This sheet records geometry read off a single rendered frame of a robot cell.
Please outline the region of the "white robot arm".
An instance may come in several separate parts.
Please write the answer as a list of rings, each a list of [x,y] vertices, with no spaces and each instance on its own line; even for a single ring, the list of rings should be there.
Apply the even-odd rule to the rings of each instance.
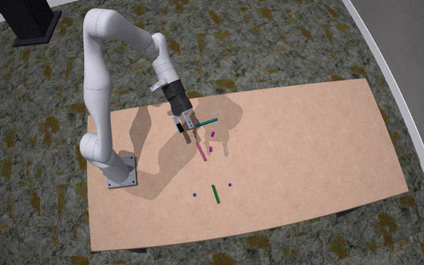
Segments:
[[[113,150],[111,133],[111,75],[102,53],[102,39],[122,40],[144,56],[159,52],[152,63],[156,75],[174,68],[166,38],[151,35],[131,24],[115,10],[91,9],[84,18],[84,102],[94,120],[97,134],[86,133],[79,145],[82,156],[115,183],[124,182],[128,167]],[[153,39],[153,40],[152,40]],[[97,138],[98,135],[98,138]],[[113,150],[113,151],[112,151]]]

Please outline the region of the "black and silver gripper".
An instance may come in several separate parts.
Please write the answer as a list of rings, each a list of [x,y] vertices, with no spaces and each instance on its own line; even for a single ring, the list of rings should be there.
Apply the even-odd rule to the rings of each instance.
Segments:
[[[184,131],[178,119],[178,117],[181,115],[184,116],[188,128],[193,128],[194,125],[188,114],[188,112],[193,110],[193,106],[186,96],[184,87],[175,69],[172,68],[163,71],[162,73],[158,74],[157,77],[159,82],[155,83],[152,87],[150,87],[150,90],[151,92],[154,92],[159,88],[163,90],[166,99],[171,104],[171,110],[174,115],[174,117],[172,117],[171,119],[174,121],[178,132],[182,133]]]

